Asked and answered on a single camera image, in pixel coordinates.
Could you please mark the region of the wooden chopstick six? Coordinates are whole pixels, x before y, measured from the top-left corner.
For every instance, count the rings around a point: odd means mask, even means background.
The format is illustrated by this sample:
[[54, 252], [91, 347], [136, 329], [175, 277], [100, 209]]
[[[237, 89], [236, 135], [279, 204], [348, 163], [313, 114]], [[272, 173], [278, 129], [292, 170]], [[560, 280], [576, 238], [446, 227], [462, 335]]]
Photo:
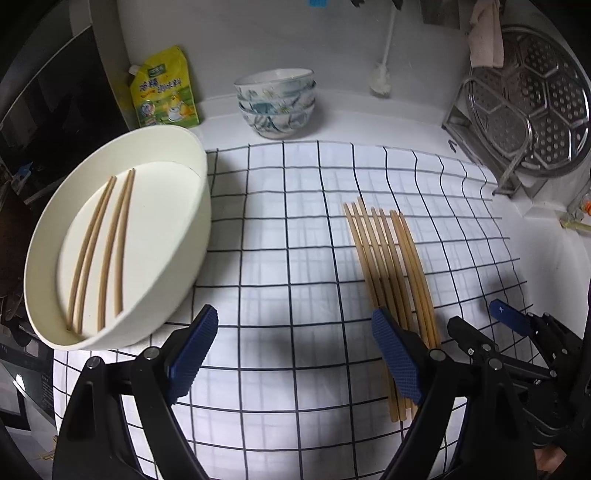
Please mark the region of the wooden chopstick six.
[[[375, 250], [373, 247], [374, 242], [376, 241], [376, 236], [374, 235], [372, 222], [370, 221], [370, 208], [368, 208], [366, 206], [365, 202], [363, 202], [363, 199], [360, 197], [358, 199], [356, 199], [355, 203], [351, 203], [351, 204], [356, 204], [356, 207], [353, 208], [353, 211], [355, 212], [355, 215], [358, 218], [359, 224], [363, 227], [363, 230], [365, 230], [365, 232], [361, 233], [361, 236], [363, 239], [363, 245], [365, 246], [366, 254], [367, 254], [368, 260], [370, 262], [370, 271], [372, 271], [372, 274], [374, 277], [374, 284], [375, 284], [376, 289], [378, 291], [379, 299], [384, 301], [384, 296], [383, 296], [384, 291], [381, 287], [380, 272], [378, 269], [378, 264], [376, 262]], [[396, 242], [397, 247], [399, 248], [399, 242], [398, 242], [396, 232], [394, 231], [394, 225], [393, 225], [392, 220], [389, 218], [388, 218], [388, 223], [390, 224], [392, 232], [394, 234], [394, 241]], [[399, 248], [399, 255], [400, 255], [401, 264], [402, 264], [402, 256], [401, 256], [400, 248]]]

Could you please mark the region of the wooden chopstick seven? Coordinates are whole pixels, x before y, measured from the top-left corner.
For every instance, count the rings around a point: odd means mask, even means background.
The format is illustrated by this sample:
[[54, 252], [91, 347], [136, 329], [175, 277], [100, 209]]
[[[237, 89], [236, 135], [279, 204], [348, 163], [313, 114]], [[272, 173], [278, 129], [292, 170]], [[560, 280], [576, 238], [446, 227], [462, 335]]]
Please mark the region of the wooden chopstick seven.
[[394, 234], [383, 210], [370, 208], [370, 221], [376, 236], [375, 258], [380, 272], [384, 304], [404, 329], [421, 335], [417, 314], [413, 311], [410, 286], [401, 264]]

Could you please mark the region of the wooden chopstick four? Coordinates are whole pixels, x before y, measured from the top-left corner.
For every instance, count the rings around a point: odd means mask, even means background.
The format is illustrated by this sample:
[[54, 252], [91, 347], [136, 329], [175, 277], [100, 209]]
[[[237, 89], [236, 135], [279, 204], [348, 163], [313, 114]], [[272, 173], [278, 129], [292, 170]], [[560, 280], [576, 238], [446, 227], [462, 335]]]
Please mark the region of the wooden chopstick four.
[[115, 255], [115, 285], [114, 285], [114, 316], [118, 316], [123, 310], [123, 263], [126, 243], [127, 224], [130, 208], [130, 200], [135, 179], [135, 169], [128, 171], [123, 189], [123, 201], [117, 227], [117, 244]]

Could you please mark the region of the wooden chopstick eight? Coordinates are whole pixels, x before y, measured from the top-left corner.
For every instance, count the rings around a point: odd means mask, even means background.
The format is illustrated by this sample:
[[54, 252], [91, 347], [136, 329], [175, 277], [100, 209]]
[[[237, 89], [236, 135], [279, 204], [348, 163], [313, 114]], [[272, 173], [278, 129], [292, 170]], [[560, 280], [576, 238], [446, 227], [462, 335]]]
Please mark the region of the wooden chopstick eight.
[[438, 348], [441, 342], [435, 309], [413, 236], [403, 214], [391, 210], [390, 216], [409, 277], [420, 335], [430, 349]]

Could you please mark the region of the wooden chopstick three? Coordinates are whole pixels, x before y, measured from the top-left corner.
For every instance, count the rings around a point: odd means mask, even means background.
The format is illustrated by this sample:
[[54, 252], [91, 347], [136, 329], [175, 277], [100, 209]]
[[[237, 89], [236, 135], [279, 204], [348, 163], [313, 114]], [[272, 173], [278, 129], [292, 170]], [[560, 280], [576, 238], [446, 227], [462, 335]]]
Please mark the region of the wooden chopstick three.
[[[103, 261], [100, 273], [99, 292], [98, 292], [98, 305], [97, 305], [97, 330], [101, 331], [106, 326], [106, 305], [107, 305], [107, 290], [109, 285], [110, 270], [113, 270], [115, 277], [115, 255], [116, 255], [116, 244], [117, 244], [117, 227], [119, 221], [119, 215], [121, 212], [122, 201], [123, 201], [123, 189], [125, 186], [126, 178], [123, 182], [119, 197], [115, 204], [111, 222], [109, 225], [109, 231], [107, 234], [106, 244], [103, 253]], [[113, 314], [114, 314], [114, 286], [113, 286]]]

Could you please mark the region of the black white grid cloth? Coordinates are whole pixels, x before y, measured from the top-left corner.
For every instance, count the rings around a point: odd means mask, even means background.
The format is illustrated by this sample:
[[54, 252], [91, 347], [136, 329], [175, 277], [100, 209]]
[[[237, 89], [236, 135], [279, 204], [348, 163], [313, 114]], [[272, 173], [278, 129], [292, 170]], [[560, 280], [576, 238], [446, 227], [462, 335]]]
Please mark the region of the black white grid cloth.
[[481, 167], [329, 142], [247, 145], [207, 161], [211, 241], [197, 282], [157, 332], [101, 356], [129, 360], [216, 308], [211, 350], [173, 408], [212, 478], [376, 479], [410, 428], [390, 415], [346, 203], [404, 215], [439, 329], [458, 315], [506, 354], [534, 358], [487, 310], [497, 297], [529, 303]]

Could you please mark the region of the white round tray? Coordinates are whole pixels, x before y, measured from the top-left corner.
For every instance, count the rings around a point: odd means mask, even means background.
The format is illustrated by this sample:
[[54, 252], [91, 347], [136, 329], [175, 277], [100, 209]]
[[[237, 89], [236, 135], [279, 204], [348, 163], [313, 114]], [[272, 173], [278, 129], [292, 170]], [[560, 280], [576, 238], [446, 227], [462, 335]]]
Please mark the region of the white round tray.
[[124, 134], [58, 187], [34, 230], [24, 299], [55, 350], [135, 344], [183, 301], [211, 231], [207, 158], [170, 125]]

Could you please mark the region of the steel dish rack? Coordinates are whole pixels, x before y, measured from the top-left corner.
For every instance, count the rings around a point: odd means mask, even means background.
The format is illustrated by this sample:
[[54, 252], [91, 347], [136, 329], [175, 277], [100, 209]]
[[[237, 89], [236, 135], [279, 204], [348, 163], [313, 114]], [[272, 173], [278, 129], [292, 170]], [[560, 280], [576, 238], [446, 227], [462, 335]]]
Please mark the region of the steel dish rack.
[[533, 146], [531, 122], [482, 79], [468, 76], [462, 81], [442, 128], [473, 163], [493, 173], [496, 195], [511, 198], [523, 191], [533, 199], [547, 183], [538, 179], [526, 185], [518, 176]]

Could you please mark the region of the steel steamer plate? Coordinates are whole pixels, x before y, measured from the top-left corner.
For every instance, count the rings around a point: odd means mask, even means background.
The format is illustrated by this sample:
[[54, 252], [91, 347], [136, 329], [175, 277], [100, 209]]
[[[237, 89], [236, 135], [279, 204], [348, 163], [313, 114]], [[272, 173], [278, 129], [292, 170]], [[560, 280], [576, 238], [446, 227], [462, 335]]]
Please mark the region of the steel steamer plate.
[[576, 170], [590, 151], [590, 83], [556, 40], [521, 25], [502, 28], [503, 68], [471, 68], [530, 120], [533, 146], [518, 172], [538, 178]]

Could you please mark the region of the bottom floral ceramic bowl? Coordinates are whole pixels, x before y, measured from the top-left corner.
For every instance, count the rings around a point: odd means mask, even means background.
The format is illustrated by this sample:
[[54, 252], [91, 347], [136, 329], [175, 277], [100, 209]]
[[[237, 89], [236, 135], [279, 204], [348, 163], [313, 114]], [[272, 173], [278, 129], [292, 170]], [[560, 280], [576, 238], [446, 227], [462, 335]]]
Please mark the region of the bottom floral ceramic bowl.
[[242, 118], [256, 134], [266, 139], [284, 139], [301, 131], [310, 121], [317, 102], [312, 102], [304, 109], [291, 113], [259, 114], [240, 109]]

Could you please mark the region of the yellow seasoning pouch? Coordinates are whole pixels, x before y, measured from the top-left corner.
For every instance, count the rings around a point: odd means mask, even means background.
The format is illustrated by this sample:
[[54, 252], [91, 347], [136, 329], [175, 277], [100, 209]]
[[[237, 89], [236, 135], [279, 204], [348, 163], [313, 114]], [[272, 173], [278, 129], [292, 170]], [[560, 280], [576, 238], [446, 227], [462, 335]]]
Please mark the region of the yellow seasoning pouch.
[[199, 124], [188, 62], [178, 46], [145, 60], [134, 76], [130, 93], [140, 127], [164, 124], [192, 128]]

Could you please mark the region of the pink hanging cloth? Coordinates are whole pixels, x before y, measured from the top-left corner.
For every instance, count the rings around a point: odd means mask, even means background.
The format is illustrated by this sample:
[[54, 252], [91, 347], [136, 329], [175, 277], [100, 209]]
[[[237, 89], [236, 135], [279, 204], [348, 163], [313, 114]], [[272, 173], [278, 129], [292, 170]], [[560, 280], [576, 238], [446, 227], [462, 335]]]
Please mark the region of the pink hanging cloth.
[[504, 67], [500, 10], [499, 0], [478, 0], [472, 10], [468, 35], [472, 68]]

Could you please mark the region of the top floral ceramic bowl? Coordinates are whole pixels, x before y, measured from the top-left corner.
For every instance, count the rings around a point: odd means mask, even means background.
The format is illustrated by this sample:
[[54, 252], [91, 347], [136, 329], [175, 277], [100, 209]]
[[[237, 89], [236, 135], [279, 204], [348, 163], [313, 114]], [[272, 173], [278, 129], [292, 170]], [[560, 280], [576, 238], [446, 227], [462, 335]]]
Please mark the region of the top floral ceramic bowl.
[[236, 92], [246, 98], [283, 97], [310, 88], [315, 72], [305, 68], [280, 68], [247, 75], [235, 80]]

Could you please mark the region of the blue tape patch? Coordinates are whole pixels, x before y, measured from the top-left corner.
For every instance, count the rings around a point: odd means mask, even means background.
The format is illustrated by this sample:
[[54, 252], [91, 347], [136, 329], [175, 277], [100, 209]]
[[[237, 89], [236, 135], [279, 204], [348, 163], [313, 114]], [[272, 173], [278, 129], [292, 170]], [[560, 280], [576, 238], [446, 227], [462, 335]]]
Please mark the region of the blue tape patch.
[[328, 5], [328, 0], [308, 0], [308, 5], [314, 8], [325, 8]]

